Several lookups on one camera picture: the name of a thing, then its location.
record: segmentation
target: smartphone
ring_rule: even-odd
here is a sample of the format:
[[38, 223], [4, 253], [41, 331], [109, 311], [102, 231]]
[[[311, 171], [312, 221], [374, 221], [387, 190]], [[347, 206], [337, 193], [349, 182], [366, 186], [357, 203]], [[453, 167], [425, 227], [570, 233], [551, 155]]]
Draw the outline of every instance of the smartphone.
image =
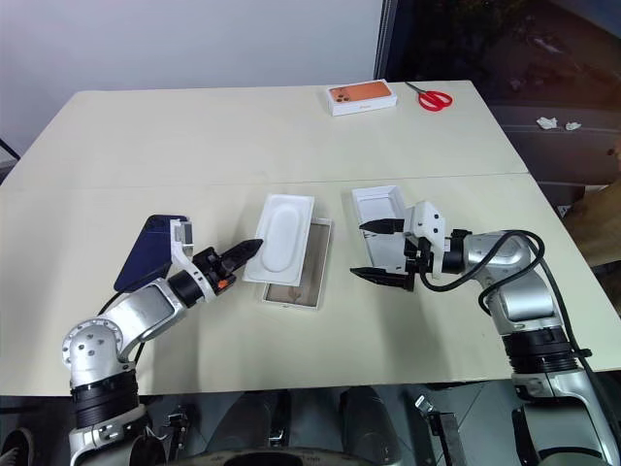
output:
[[346, 85], [330, 89], [335, 102], [358, 102], [360, 100], [377, 99], [391, 95], [390, 89], [382, 81], [372, 83]]
[[187, 221], [186, 216], [147, 218], [114, 282], [116, 291], [135, 291], [157, 278], [166, 277], [172, 265], [171, 219]]

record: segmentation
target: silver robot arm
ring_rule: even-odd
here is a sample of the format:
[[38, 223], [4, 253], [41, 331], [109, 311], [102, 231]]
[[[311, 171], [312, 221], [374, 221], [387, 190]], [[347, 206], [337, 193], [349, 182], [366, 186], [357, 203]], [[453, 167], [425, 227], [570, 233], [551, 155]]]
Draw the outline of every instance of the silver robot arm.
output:
[[[171, 220], [171, 258], [180, 272], [168, 280], [153, 280], [69, 331], [62, 355], [71, 371], [77, 424], [69, 434], [71, 466], [91, 461], [128, 464], [130, 456], [141, 454], [162, 459], [161, 446], [143, 436], [147, 410], [138, 399], [136, 364], [130, 353], [181, 320], [188, 308], [210, 302], [228, 289], [235, 281], [233, 272], [256, 254], [261, 243], [245, 241], [221, 256], [208, 248], [190, 261], [191, 224]], [[96, 454], [100, 449], [106, 450], [105, 457]]]
[[[468, 280], [483, 287], [479, 305], [488, 313], [503, 338], [516, 393], [528, 403], [513, 415], [517, 452], [522, 464], [536, 465], [555, 454], [599, 457], [619, 466], [619, 449], [577, 344], [568, 340], [559, 305], [558, 288], [553, 293], [534, 270], [543, 267], [543, 243], [529, 232], [501, 231], [473, 235], [454, 230], [445, 237], [445, 221], [429, 202], [407, 211], [404, 219], [380, 219], [360, 225], [376, 234], [403, 232], [406, 275], [363, 267], [351, 271], [378, 284], [413, 290], [414, 274], [434, 291], [449, 291]], [[531, 245], [540, 258], [533, 263]], [[431, 284], [442, 273], [461, 275], [447, 285]]]

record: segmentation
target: scissor handle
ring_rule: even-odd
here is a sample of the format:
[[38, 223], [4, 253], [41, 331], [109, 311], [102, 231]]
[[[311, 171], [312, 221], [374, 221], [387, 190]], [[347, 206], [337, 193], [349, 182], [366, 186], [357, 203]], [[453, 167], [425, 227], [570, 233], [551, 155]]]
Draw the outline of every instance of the scissor handle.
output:
[[453, 98], [438, 90], [428, 90], [418, 93], [418, 103], [425, 110], [439, 112], [443, 108], [449, 107], [453, 103]]

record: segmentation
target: floor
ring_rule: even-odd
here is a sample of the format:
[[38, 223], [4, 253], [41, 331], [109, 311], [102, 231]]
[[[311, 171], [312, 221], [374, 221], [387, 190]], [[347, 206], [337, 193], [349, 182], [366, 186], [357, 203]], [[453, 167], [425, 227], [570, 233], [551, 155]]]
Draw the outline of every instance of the floor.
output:
[[[509, 381], [469, 383], [444, 389], [433, 389], [428, 385], [378, 385], [376, 391], [384, 400], [401, 442], [404, 466], [416, 463], [421, 454], [424, 437], [412, 435], [409, 429], [409, 410], [414, 409], [413, 400], [420, 394], [442, 412], [457, 416], [459, 433], [468, 464], [492, 466], [503, 464], [518, 466], [515, 455], [511, 411], [521, 403], [513, 393]], [[344, 388], [312, 388], [292, 390], [293, 419], [291, 445], [340, 450], [337, 407]], [[190, 428], [183, 455], [202, 451], [215, 427], [240, 393], [205, 393], [192, 395], [167, 395], [155, 398], [149, 404], [154, 430], [166, 421], [166, 416], [178, 404], [193, 405], [199, 414], [198, 421]], [[35, 464], [49, 466], [68, 464], [67, 432], [71, 429], [71, 402], [68, 398], [18, 399], [1, 397], [2, 408], [26, 406], [30, 412], [22, 415], [0, 416], [0, 438], [19, 425], [33, 430], [37, 444]], [[488, 442], [490, 432], [494, 442]], [[437, 463], [444, 464], [440, 441], [432, 437]]]

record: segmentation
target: white wall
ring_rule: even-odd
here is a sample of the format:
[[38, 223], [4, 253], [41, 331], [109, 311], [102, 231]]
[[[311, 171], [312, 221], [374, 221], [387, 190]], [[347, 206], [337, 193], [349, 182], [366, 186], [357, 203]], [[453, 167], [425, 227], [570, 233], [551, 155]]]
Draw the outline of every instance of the white wall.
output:
[[77, 91], [373, 78], [381, 0], [1, 0], [0, 136]]

